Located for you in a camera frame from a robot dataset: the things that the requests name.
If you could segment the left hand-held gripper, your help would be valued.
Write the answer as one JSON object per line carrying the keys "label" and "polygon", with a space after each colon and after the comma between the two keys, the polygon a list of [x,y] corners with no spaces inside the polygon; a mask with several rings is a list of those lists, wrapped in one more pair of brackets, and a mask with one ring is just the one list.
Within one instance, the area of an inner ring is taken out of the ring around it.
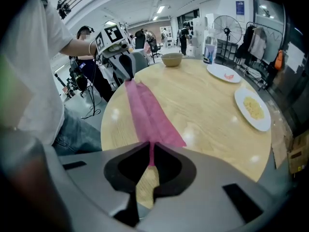
{"label": "left hand-held gripper", "polygon": [[103,64],[114,61],[115,73],[123,80],[133,79],[136,73],[136,60],[130,54],[130,40],[120,24],[107,25],[95,37],[97,56]]}

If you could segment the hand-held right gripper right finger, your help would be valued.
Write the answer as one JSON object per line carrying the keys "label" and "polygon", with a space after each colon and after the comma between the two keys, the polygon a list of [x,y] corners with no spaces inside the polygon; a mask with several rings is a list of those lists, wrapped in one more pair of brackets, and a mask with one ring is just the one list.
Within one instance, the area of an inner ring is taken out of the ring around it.
{"label": "hand-held right gripper right finger", "polygon": [[279,210],[290,189],[286,162],[275,170],[273,158],[257,181],[229,163],[181,147],[165,148],[191,160],[196,175],[174,197],[157,198],[139,223],[145,232],[257,231]]}

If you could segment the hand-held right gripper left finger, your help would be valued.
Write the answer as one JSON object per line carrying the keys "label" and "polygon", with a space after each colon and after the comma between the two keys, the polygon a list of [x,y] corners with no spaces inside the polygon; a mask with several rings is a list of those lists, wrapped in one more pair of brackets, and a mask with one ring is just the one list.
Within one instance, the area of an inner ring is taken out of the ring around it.
{"label": "hand-held right gripper left finger", "polygon": [[149,162],[149,143],[61,156],[65,199],[77,231],[136,232],[136,185]]}

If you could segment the red cloth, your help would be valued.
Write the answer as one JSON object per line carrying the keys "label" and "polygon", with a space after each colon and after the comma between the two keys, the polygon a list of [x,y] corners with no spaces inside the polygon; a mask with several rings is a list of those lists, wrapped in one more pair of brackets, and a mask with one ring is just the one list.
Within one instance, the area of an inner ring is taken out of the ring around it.
{"label": "red cloth", "polygon": [[165,115],[152,91],[142,82],[125,82],[133,124],[140,142],[149,142],[149,166],[155,166],[155,143],[176,147],[186,146],[186,142]]}

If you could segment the person's left forearm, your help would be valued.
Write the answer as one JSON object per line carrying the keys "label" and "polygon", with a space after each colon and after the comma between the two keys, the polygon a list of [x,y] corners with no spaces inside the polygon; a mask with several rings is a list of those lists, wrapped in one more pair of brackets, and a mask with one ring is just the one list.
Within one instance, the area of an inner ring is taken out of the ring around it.
{"label": "person's left forearm", "polygon": [[63,49],[61,54],[79,57],[79,56],[94,56],[97,52],[97,47],[94,42],[86,42],[78,39],[71,40]]}

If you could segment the grey chair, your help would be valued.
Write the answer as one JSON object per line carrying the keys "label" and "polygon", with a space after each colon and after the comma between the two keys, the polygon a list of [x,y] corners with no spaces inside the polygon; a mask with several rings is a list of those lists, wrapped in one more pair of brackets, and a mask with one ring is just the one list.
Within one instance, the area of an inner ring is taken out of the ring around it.
{"label": "grey chair", "polygon": [[135,58],[135,63],[136,63],[136,73],[149,67],[149,61],[148,58],[145,57],[142,53],[140,52],[132,52],[134,58]]}

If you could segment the black office chair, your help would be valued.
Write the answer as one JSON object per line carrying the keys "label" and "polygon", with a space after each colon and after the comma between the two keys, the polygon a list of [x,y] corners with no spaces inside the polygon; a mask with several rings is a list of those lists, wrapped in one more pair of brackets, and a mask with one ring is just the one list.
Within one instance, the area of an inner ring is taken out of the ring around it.
{"label": "black office chair", "polygon": [[143,49],[145,44],[145,34],[143,29],[140,29],[135,33],[135,48]]}

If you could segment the person's blue jeans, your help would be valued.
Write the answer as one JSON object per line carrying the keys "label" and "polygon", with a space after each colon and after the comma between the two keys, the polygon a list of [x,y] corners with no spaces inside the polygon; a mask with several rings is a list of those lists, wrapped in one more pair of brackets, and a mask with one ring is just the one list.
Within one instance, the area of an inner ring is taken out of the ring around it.
{"label": "person's blue jeans", "polygon": [[101,151],[100,132],[68,108],[64,122],[52,144],[59,156]]}

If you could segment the brown bowl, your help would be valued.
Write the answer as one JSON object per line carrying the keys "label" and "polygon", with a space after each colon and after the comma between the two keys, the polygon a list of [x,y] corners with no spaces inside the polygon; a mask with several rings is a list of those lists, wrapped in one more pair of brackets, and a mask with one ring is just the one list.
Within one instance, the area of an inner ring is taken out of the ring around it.
{"label": "brown bowl", "polygon": [[161,56],[162,62],[166,67],[177,67],[183,58],[182,53],[168,53]]}

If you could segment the round wooden table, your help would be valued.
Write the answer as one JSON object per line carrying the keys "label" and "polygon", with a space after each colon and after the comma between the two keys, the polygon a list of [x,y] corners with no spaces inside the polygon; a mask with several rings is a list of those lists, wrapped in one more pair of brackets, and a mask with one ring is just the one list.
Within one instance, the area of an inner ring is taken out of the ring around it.
{"label": "round wooden table", "polygon": [[[268,161],[271,130],[252,127],[239,111],[234,93],[245,88],[257,95],[242,78],[238,84],[224,82],[208,71],[201,60],[184,59],[178,67],[157,63],[135,75],[155,95],[165,115],[186,142],[186,148],[217,157],[257,182]],[[125,84],[108,102],[101,123],[103,150],[138,142]],[[154,205],[158,182],[155,167],[148,167],[137,184],[137,202]]]}

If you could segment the white storage cabinets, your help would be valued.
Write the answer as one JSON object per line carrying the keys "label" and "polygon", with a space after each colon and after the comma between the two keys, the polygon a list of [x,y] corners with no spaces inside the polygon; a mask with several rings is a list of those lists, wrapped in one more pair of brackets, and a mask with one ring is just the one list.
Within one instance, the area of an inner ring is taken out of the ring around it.
{"label": "white storage cabinets", "polygon": [[205,16],[193,19],[193,37],[191,46],[194,49],[194,57],[202,59],[205,50],[205,40],[208,36],[214,36],[213,23],[219,14],[206,14]]}

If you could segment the clear plastic water bottle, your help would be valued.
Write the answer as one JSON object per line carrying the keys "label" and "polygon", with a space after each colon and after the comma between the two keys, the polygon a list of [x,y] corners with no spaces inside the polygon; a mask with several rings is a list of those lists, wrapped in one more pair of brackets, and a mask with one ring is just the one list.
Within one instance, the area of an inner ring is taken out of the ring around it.
{"label": "clear plastic water bottle", "polygon": [[209,29],[204,42],[203,61],[206,64],[214,64],[217,52],[217,39],[215,38],[215,29]]}

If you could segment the person's white shirt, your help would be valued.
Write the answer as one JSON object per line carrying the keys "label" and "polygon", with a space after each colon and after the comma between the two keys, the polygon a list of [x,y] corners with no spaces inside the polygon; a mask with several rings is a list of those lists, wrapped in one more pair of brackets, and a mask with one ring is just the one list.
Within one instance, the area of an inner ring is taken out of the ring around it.
{"label": "person's white shirt", "polygon": [[52,145],[64,122],[50,59],[73,36],[48,0],[27,0],[3,37],[3,53],[15,76],[32,94],[18,128]]}

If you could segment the white round plate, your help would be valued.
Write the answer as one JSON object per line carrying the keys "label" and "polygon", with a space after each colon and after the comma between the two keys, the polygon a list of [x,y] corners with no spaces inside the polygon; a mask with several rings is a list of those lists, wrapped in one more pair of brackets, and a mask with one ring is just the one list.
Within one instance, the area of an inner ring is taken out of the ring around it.
{"label": "white round plate", "polygon": [[[264,118],[260,120],[253,119],[250,114],[247,112],[243,105],[243,101],[245,97],[252,97],[255,99],[261,106],[261,108],[264,111]],[[240,87],[238,88],[234,93],[234,99],[236,102],[236,105],[242,115],[245,117],[245,119],[251,124],[255,129],[262,132],[267,132],[271,127],[271,117],[270,112],[268,110],[268,107],[263,102],[263,100],[253,91],[248,90],[246,88]]]}
{"label": "white round plate", "polygon": [[[211,75],[213,75],[213,76],[215,76],[215,77],[217,77],[217,78],[219,78],[219,79],[221,79],[225,82],[230,82],[230,83],[235,83],[235,84],[241,82],[241,77],[239,76],[239,74],[236,73],[233,69],[231,69],[227,66],[224,66],[224,65],[215,64],[215,63],[210,64],[210,65],[207,66],[207,71]],[[225,73],[227,75],[233,74],[234,78],[232,80],[225,79],[225,77],[224,77]]]}

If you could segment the yellow noodles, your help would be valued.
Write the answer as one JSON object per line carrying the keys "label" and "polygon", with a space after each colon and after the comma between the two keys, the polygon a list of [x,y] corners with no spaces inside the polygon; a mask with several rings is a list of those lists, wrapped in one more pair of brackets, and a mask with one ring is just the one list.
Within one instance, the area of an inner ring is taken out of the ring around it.
{"label": "yellow noodles", "polygon": [[250,116],[255,120],[260,120],[264,118],[264,111],[260,104],[252,97],[245,97],[243,105]]}

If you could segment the cardboard box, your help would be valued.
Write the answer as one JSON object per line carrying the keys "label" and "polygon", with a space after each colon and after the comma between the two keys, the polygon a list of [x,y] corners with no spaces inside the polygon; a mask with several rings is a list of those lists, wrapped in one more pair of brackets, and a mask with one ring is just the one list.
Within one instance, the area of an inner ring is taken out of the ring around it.
{"label": "cardboard box", "polygon": [[296,174],[306,168],[309,160],[309,130],[294,138],[287,157],[290,174]]}

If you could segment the black metal rack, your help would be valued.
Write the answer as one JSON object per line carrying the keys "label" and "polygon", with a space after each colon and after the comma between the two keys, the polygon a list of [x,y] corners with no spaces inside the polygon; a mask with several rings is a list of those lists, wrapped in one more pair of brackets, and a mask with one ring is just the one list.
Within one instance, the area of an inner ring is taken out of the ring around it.
{"label": "black metal rack", "polygon": [[233,65],[235,63],[237,49],[237,44],[218,39],[215,63]]}

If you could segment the black standing fan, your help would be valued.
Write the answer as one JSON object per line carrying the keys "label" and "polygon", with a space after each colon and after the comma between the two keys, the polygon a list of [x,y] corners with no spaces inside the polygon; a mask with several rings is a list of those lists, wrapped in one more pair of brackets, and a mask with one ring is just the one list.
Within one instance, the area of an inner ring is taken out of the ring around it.
{"label": "black standing fan", "polygon": [[242,38],[242,27],[240,23],[228,16],[220,15],[213,23],[215,38],[226,42],[238,44]]}

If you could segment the black coat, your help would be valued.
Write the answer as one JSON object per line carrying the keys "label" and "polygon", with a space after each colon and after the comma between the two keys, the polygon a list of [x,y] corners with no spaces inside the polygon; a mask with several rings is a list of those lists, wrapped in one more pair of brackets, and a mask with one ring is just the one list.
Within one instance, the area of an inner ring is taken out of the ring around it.
{"label": "black coat", "polygon": [[243,37],[243,42],[240,47],[237,49],[235,57],[237,59],[244,58],[248,52],[249,46],[251,44],[251,40],[253,37],[253,26],[248,26],[246,32]]}

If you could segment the grey coat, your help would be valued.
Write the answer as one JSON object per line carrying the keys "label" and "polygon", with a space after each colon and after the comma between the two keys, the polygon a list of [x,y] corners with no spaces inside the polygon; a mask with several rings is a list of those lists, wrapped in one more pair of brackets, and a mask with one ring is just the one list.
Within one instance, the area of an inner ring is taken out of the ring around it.
{"label": "grey coat", "polygon": [[267,46],[267,36],[263,27],[257,27],[253,30],[253,36],[248,48],[248,52],[256,57],[258,60],[262,60],[265,49]]}

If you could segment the black glass door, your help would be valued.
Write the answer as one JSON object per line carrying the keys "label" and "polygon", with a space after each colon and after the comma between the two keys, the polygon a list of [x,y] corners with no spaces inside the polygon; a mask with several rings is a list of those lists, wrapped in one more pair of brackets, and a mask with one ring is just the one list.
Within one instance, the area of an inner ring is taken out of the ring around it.
{"label": "black glass door", "polygon": [[253,21],[282,32],[284,62],[268,92],[294,136],[309,129],[309,25],[297,0],[253,0]]}

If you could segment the black clothes rack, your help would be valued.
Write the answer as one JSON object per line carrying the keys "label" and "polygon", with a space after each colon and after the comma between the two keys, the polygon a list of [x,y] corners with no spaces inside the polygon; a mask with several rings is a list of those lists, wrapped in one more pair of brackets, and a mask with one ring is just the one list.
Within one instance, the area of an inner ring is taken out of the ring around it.
{"label": "black clothes rack", "polygon": [[260,23],[249,22],[248,26],[253,26],[254,29],[257,27],[264,28],[267,36],[267,46],[262,60],[258,60],[247,52],[244,58],[236,58],[236,63],[244,74],[256,82],[259,88],[268,89],[279,72],[274,68],[274,64],[278,51],[282,50],[283,34],[277,29]]}

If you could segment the orange bag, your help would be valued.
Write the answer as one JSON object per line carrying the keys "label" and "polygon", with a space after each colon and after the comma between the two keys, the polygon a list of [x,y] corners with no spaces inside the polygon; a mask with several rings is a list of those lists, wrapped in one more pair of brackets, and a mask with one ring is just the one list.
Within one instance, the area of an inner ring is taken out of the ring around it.
{"label": "orange bag", "polygon": [[275,59],[275,64],[274,64],[274,68],[276,70],[281,70],[282,69],[282,66],[283,66],[283,62],[284,62],[284,54],[283,54],[283,51],[282,50],[279,50],[278,51],[278,54],[276,56],[276,59]]}

